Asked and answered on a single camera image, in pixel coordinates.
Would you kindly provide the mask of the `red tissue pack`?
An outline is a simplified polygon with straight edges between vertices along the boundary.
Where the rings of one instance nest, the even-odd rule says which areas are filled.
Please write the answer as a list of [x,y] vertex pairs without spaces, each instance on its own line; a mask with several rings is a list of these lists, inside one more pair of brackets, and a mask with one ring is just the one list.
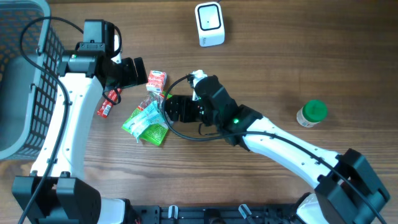
[[162,93],[167,80],[165,72],[151,70],[146,83],[147,91]]

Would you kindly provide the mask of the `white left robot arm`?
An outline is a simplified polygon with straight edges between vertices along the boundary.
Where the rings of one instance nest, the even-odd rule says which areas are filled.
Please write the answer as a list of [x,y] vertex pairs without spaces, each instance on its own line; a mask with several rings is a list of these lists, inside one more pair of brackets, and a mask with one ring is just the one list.
[[12,194],[22,220],[32,223],[137,223],[127,199],[103,198],[83,180],[93,113],[109,91],[147,83],[141,58],[121,58],[117,26],[88,19],[83,41],[65,51],[52,78],[58,85],[49,129],[28,176],[17,176]]

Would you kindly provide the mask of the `white barcode scanner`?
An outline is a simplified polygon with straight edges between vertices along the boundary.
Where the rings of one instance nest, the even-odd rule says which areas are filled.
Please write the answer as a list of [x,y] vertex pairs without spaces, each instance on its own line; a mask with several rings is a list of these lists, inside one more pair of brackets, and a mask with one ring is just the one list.
[[199,44],[201,47],[221,45],[225,40],[223,13],[218,2],[204,2],[195,7]]

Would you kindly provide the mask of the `green candy bag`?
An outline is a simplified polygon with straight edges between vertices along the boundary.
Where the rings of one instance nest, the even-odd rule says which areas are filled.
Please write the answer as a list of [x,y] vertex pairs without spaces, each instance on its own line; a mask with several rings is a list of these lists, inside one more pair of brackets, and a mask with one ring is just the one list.
[[[162,102],[164,100],[164,93],[165,93],[164,91],[162,93],[156,93],[156,92],[150,91],[146,95],[146,97],[141,101],[139,106],[133,111],[132,115],[126,121],[129,121],[131,118],[135,117],[137,114],[139,114],[141,111],[143,111],[153,101],[156,101],[158,103],[158,109],[160,111],[162,109]],[[164,122],[162,124],[150,125],[142,133],[142,135],[140,136],[139,140],[143,139],[143,140],[145,140],[147,142],[150,142],[150,143],[152,143],[152,144],[154,144],[156,146],[159,146],[159,145],[161,145],[162,141],[164,140],[164,137],[167,134],[168,130],[169,130],[169,128],[168,128],[166,122]]]

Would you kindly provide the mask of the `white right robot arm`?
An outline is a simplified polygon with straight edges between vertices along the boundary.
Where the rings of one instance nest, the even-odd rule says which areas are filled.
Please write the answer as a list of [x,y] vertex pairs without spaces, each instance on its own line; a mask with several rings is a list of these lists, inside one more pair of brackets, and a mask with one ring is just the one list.
[[245,105],[237,105],[218,77],[184,77],[192,96],[165,94],[165,121],[201,122],[215,126],[214,140],[266,156],[311,186],[294,211],[301,223],[385,223],[381,210],[391,196],[358,151],[344,154],[314,146],[273,124]]

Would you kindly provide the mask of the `red snack bar wrapper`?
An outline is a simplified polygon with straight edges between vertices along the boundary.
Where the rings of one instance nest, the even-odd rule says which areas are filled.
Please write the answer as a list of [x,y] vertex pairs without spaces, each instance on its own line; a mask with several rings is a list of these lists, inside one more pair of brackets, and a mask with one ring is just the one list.
[[103,118],[107,118],[111,108],[114,105],[117,105],[121,102],[121,92],[122,92],[122,89],[117,88],[117,89],[111,90],[106,96],[103,95],[105,98],[105,101],[101,105],[101,108],[97,111],[97,115],[99,115]]

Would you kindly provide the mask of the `mint green wipes pack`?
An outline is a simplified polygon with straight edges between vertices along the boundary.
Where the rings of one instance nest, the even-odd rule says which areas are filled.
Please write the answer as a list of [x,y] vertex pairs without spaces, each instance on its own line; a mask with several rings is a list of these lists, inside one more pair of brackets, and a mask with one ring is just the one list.
[[140,136],[150,125],[162,124],[164,122],[165,120],[158,109],[158,103],[153,101],[135,117],[126,121],[123,124],[123,128],[126,128],[136,138],[137,142],[139,142]]

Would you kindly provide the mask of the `green lid jar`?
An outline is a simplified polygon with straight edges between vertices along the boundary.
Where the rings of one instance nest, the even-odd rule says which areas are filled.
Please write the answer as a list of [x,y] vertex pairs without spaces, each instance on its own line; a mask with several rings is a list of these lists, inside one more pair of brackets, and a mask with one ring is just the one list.
[[328,115],[326,104],[320,100],[310,100],[297,112],[297,122],[305,127],[312,128],[323,121]]

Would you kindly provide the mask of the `grey mesh shopping basket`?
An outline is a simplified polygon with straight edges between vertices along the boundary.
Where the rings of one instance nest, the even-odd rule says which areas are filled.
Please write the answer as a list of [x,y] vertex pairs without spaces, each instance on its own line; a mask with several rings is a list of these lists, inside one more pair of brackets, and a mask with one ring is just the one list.
[[46,1],[1,1],[1,159],[34,160],[57,98],[56,62],[64,47]]

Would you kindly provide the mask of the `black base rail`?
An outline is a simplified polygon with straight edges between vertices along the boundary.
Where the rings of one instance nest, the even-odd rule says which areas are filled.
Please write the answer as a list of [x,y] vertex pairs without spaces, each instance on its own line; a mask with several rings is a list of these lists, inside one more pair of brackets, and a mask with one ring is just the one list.
[[262,206],[222,207],[169,207],[131,206],[128,223],[143,224],[283,224],[301,223],[292,204],[265,204]]

